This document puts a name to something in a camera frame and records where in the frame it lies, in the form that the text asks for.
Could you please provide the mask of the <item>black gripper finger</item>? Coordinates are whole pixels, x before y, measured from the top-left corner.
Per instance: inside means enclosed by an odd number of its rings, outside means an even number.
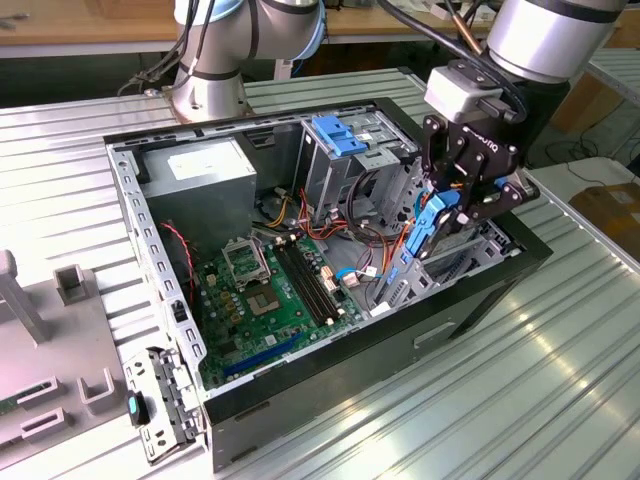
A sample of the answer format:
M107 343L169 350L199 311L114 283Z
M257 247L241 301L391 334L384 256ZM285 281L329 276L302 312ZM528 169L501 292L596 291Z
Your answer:
M495 180L491 186L476 190L458 217L464 215L469 222L478 223L510 212L516 207L537 199L540 190L529 180L523 183Z
M422 171L436 192L449 190L450 159L448 155L448 127L436 115L423 119Z

